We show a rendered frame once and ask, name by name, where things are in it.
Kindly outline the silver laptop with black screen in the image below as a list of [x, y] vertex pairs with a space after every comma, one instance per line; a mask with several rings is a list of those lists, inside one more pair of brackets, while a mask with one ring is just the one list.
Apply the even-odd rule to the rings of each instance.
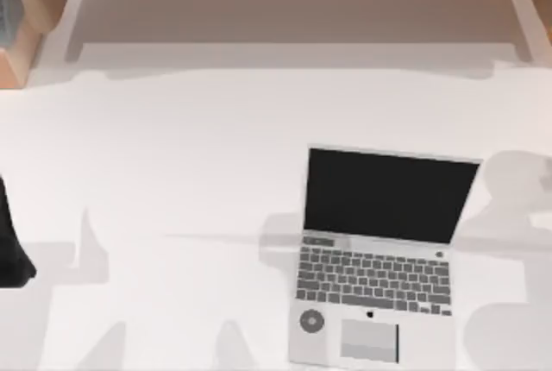
[[455, 368], [451, 245], [479, 169], [468, 158], [310, 148], [291, 363]]

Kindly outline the grey pierced drawer inside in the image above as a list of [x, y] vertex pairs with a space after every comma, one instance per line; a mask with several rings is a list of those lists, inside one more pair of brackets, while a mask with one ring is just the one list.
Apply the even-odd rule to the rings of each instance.
[[0, 47], [6, 48], [13, 44], [22, 18], [21, 0], [0, 0]]

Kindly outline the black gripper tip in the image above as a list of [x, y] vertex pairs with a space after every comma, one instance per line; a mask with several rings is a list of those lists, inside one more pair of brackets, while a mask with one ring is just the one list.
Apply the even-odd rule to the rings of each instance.
[[16, 235], [5, 184], [0, 176], [0, 288], [22, 288], [36, 274], [34, 263]]

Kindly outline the wooden cupboard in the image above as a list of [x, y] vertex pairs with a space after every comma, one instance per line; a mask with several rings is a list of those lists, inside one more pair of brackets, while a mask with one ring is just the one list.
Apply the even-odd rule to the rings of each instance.
[[21, 0], [23, 18], [16, 39], [0, 47], [0, 90], [21, 89], [38, 53], [41, 39], [60, 21], [67, 0]]

